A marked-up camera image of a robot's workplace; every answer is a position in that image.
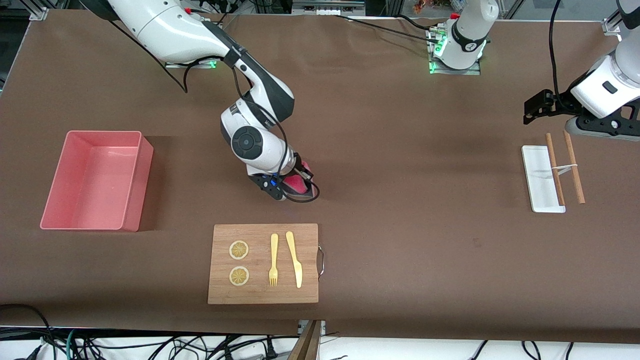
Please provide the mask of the grey metal box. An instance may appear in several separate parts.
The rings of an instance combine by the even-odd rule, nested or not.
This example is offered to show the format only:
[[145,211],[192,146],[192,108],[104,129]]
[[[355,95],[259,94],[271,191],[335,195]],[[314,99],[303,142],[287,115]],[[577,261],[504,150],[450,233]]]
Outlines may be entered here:
[[291,0],[291,14],[366,16],[365,5],[365,0]]

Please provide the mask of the pink plastic bin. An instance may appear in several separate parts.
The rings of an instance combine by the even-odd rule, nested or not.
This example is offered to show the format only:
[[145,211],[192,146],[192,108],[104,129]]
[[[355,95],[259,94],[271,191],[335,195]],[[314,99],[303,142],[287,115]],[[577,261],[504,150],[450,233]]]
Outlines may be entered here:
[[39,227],[138,231],[153,154],[139,131],[67,132]]

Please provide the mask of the yellow plastic fork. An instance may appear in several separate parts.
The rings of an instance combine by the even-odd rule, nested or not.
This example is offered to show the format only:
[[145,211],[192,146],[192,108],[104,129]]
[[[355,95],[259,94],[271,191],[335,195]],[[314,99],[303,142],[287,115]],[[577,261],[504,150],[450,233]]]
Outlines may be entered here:
[[278,247],[279,247],[279,235],[270,235],[270,269],[269,269],[269,285],[270,287],[276,287],[278,285]]

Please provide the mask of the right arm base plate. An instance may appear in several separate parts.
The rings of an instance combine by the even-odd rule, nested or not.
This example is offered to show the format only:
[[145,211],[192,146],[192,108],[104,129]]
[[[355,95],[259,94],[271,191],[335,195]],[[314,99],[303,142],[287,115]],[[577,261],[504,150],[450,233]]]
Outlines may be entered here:
[[217,64],[217,57],[206,57],[199,59],[198,62],[194,60],[189,63],[164,63],[164,67],[166,69],[185,69],[191,66],[194,69],[216,69]]

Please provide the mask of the yellow plastic knife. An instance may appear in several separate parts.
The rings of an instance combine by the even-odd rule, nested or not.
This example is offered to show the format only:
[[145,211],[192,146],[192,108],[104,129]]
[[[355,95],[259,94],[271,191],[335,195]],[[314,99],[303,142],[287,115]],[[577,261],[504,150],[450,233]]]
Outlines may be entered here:
[[285,233],[286,243],[288,245],[293,267],[294,267],[294,276],[295,276],[295,286],[297,289],[302,287],[303,283],[303,267],[301,262],[297,258],[297,249],[295,244],[295,237],[292,231],[287,231]]

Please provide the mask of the wooden rod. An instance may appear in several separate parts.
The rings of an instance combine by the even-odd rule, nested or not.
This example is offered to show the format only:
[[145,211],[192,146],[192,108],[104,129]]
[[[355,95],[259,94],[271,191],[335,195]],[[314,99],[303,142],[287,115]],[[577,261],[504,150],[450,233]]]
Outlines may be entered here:
[[558,164],[557,164],[557,159],[554,152],[553,137],[551,133],[547,132],[545,134],[545,141],[547,146],[548,158],[550,160],[551,176],[553,178],[554,187],[557,194],[558,205],[560,205],[561,207],[564,207],[565,198],[563,195],[562,183],[560,181],[559,169],[557,168]]
[[570,136],[570,133],[567,132],[567,130],[563,130],[563,137],[565,140],[567,154],[569,156],[569,161],[571,165],[570,169],[571,169],[571,175],[573,177],[574,191],[576,193],[578,203],[583,205],[586,203],[586,199],[585,199],[585,193],[582,187],[581,177],[579,175],[578,160],[575,155],[573,141]]

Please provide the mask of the wooden cutting board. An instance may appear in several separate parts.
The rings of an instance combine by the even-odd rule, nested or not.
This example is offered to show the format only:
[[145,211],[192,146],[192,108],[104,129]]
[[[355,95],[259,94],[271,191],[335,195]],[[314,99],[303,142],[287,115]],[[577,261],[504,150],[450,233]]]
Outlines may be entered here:
[[[302,265],[302,286],[297,288],[293,261],[286,240],[292,231],[297,259]],[[271,234],[279,236],[278,284],[270,287]],[[249,253],[232,259],[229,247],[245,241]],[[207,301],[210,305],[306,305],[319,301],[319,227],[315,223],[217,224],[212,237]],[[232,285],[229,274],[234,267],[249,270],[245,285]]]

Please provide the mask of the brown wooden plank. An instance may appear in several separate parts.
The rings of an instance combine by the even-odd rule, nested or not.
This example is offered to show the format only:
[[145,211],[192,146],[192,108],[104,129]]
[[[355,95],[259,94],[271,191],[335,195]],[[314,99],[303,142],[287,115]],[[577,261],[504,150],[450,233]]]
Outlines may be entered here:
[[323,335],[322,320],[309,320],[302,326],[302,333],[286,360],[319,360],[320,340]]

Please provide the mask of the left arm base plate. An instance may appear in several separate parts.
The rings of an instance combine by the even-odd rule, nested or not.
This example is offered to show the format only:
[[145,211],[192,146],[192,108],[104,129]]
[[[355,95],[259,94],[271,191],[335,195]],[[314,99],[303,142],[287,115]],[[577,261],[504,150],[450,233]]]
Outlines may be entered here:
[[429,72],[439,75],[480,75],[480,57],[486,41],[478,49],[463,51],[460,44],[450,39],[446,23],[439,23],[425,30]]

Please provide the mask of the white rectangular tray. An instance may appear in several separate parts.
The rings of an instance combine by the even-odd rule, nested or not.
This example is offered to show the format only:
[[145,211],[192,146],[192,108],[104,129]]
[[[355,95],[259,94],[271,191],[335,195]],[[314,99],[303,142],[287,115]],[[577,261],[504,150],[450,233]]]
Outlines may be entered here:
[[536,214],[564,214],[553,178],[553,167],[547,146],[524,145],[521,147],[530,207]]

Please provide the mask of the red cloth with grey edging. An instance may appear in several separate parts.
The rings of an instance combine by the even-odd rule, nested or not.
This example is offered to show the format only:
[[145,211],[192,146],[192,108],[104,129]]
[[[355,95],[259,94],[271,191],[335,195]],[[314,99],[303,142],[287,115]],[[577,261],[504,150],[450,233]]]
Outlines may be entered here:
[[308,169],[310,171],[307,162],[302,160],[300,166],[295,167],[290,171],[290,173],[283,177],[283,191],[287,193],[288,196],[311,198],[314,194],[311,181],[304,181],[297,173],[295,173],[295,169]]

